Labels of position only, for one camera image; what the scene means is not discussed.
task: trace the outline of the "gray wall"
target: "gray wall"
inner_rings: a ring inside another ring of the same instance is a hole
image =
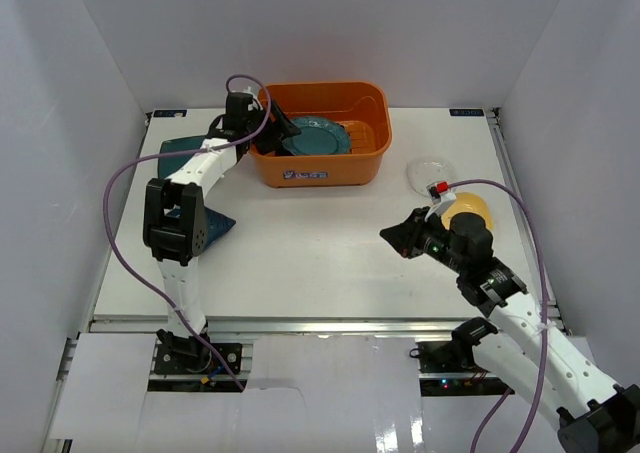
[[[30,453],[106,258],[102,190],[144,117],[81,0],[0,0],[0,36],[0,451]]]
[[[224,80],[364,78],[391,105],[501,105],[558,0],[84,0],[138,102]]]
[[[563,316],[640,381],[640,0],[561,0],[504,105],[504,131]]]

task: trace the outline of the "red cap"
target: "red cap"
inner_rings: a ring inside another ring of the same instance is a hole
[[[438,193],[444,193],[448,189],[449,189],[449,184],[446,181],[443,181],[442,183],[438,183],[436,185],[436,191]]]

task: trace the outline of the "orange plastic bin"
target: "orange plastic bin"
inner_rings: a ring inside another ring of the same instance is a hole
[[[373,180],[391,143],[384,93],[362,81],[267,85],[271,97],[290,118],[321,116],[340,123],[351,138],[346,155],[261,155],[251,148],[262,181],[274,188],[364,185]],[[264,92],[259,99],[266,104]]]

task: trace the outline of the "yellow bowl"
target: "yellow bowl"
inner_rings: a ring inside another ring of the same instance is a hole
[[[456,196],[456,201],[449,207],[444,215],[442,215],[442,224],[445,228],[449,229],[451,218],[453,218],[454,215],[469,212],[480,215],[484,218],[487,228],[489,230],[493,230],[493,220],[491,219],[491,214],[489,213],[489,207],[487,206],[486,201],[473,193],[456,193]]]

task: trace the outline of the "white table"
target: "white table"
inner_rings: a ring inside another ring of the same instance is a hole
[[[219,109],[188,110],[182,118],[153,118],[142,155],[163,141],[206,133]],[[486,118],[453,118],[449,110],[391,109],[393,140],[378,176],[366,186],[272,189],[245,157],[205,202],[237,225],[200,257],[202,304],[209,317],[272,319],[464,319],[478,315],[442,265],[400,258],[378,235],[425,203],[406,177],[407,163],[438,156],[457,179],[504,182]],[[156,162],[138,166],[117,234],[124,256],[162,285],[151,251],[142,242],[145,185]],[[521,231],[507,195],[469,187],[494,219],[494,250],[529,285]],[[133,279],[112,255],[96,319],[161,319],[161,299]]]

